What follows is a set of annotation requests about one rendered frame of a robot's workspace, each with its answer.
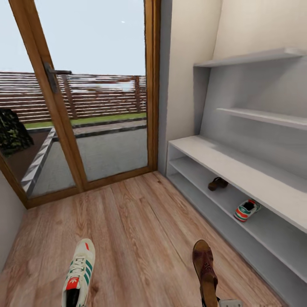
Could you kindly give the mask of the gym shoe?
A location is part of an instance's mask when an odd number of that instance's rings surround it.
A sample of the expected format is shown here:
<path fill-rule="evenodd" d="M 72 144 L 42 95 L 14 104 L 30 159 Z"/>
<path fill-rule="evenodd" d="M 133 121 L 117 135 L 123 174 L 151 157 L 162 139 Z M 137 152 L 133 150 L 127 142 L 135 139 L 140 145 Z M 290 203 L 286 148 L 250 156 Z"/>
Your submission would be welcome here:
<path fill-rule="evenodd" d="M 236 212 L 234 213 L 234 216 L 238 220 L 245 222 L 253 213 L 259 211 L 261 207 L 261 203 L 254 199 L 248 199 L 239 205 Z"/>
<path fill-rule="evenodd" d="M 86 305 L 96 251 L 89 238 L 79 241 L 62 292 L 61 307 Z"/>

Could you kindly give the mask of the sandal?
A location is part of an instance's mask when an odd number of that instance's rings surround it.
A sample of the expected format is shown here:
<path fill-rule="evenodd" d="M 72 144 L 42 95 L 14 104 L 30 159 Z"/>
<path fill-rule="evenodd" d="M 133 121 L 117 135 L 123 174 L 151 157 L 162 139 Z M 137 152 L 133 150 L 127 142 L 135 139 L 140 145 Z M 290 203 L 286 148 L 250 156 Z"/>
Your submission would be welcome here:
<path fill-rule="evenodd" d="M 226 188 L 228 186 L 228 182 L 222 179 L 221 177 L 215 178 L 212 183 L 209 183 L 208 189 L 210 191 L 215 191 L 216 188 Z"/>
<path fill-rule="evenodd" d="M 213 254 L 205 240 L 196 242 L 192 261 L 200 281 L 200 294 L 206 307 L 217 307 L 216 288 L 218 284 L 217 275 L 213 269 Z"/>

